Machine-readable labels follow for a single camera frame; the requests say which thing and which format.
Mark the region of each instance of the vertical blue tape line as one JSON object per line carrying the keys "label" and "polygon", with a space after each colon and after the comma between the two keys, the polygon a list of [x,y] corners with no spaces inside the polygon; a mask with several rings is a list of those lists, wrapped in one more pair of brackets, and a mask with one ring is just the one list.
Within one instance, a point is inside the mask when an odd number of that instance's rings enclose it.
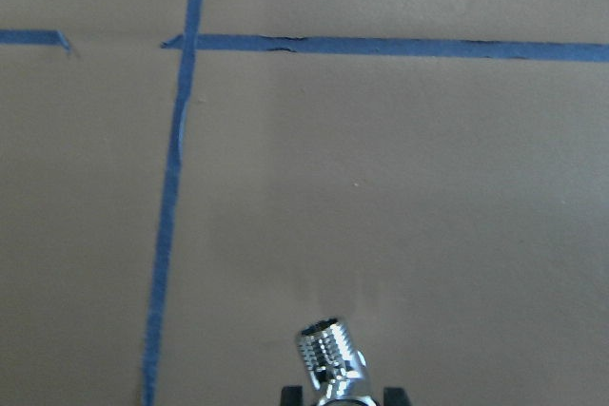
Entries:
{"label": "vertical blue tape line", "polygon": [[[164,42],[162,48],[181,48],[183,42],[183,36],[178,35]],[[197,38],[197,49],[609,62],[609,45],[595,43],[483,42],[372,37],[293,38],[201,34]]]}
{"label": "vertical blue tape line", "polygon": [[148,302],[146,345],[142,360],[143,406],[152,406],[156,393],[163,330],[163,314],[165,311],[169,261],[175,224],[175,208],[178,201],[180,171],[182,169],[182,141],[187,116],[188,99],[190,98],[192,89],[196,60],[197,33],[201,21],[202,4],[203,0],[187,1],[184,45],[182,47],[182,59],[178,71],[178,92],[171,121],[171,133],[167,151],[167,167],[161,201],[161,215],[156,239],[156,254]]}
{"label": "vertical blue tape line", "polygon": [[69,42],[61,30],[0,29],[3,45],[48,45],[70,51]]}

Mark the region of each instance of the shiny metal fitting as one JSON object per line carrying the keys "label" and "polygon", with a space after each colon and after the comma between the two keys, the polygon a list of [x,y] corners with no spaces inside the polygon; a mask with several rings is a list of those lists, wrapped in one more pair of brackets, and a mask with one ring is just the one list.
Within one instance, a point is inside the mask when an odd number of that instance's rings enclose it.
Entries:
{"label": "shiny metal fitting", "polygon": [[335,401],[336,406],[378,406],[372,398],[365,359],[353,345],[343,319],[330,318],[309,325],[296,342],[313,387],[323,393],[317,406]]}

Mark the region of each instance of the short blue tape strip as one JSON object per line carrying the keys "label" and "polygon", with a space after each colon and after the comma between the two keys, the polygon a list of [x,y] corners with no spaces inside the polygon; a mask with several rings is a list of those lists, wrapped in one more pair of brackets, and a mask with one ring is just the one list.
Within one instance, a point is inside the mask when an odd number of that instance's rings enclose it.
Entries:
{"label": "short blue tape strip", "polygon": [[49,45],[69,52],[69,42],[60,30],[0,29],[0,44]]}
{"label": "short blue tape strip", "polygon": [[[182,35],[178,35],[164,42],[162,47],[181,48],[182,43]],[[290,38],[201,34],[197,38],[197,49],[609,62],[609,45],[592,43],[480,42],[351,37]]]}
{"label": "short blue tape strip", "polygon": [[173,109],[171,133],[167,152],[167,167],[163,184],[161,216],[156,240],[156,255],[152,272],[152,285],[148,303],[146,346],[144,349],[142,373],[144,378],[142,404],[152,406],[156,392],[157,370],[161,351],[163,314],[167,296],[169,260],[173,242],[175,208],[178,202],[180,172],[182,170],[182,142],[187,116],[188,99],[196,61],[196,42],[201,21],[203,0],[188,0],[185,21],[185,39],[182,46],[182,60],[178,72],[178,93]]}

